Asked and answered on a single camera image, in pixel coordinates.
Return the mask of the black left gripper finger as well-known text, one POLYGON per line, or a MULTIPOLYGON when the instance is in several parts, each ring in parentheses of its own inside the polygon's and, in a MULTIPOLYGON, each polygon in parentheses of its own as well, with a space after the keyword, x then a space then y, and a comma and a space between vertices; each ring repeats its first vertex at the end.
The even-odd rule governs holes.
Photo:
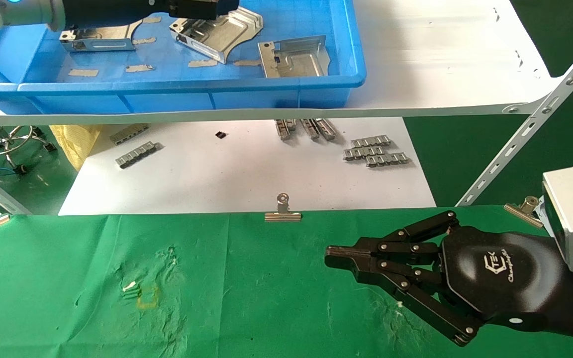
POLYGON ((169 0, 169 16, 214 20, 237 10, 239 0, 169 0))

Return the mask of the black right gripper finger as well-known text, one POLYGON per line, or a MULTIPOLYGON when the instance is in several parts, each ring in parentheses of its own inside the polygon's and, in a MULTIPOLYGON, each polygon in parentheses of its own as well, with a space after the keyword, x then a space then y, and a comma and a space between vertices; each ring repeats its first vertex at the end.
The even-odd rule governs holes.
POLYGON ((336 269, 366 271, 385 263, 409 266, 431 265, 438 259, 439 245, 430 240, 458 229, 459 219, 445 211, 409 226, 396 229, 381 238, 361 237, 353 246, 328 246, 325 264, 336 269))
POLYGON ((414 276, 412 267, 403 264, 357 264, 353 275, 358 283, 382 288, 459 347, 468 345, 479 333, 478 320, 457 314, 434 298, 437 290, 430 287, 430 282, 414 276))

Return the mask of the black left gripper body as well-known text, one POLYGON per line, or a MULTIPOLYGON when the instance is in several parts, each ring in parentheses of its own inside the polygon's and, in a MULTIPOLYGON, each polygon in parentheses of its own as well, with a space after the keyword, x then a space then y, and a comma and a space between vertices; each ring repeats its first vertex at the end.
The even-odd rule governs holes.
POLYGON ((165 0, 64 0, 65 27, 123 26, 168 9, 165 0))

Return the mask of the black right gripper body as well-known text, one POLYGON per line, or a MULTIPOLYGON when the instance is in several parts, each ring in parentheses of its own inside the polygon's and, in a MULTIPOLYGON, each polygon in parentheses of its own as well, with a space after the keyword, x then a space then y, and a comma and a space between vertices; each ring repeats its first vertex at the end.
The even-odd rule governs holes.
POLYGON ((550 328, 549 305, 566 274, 551 238, 463 226, 441 249, 448 288, 479 320, 524 332, 550 328))

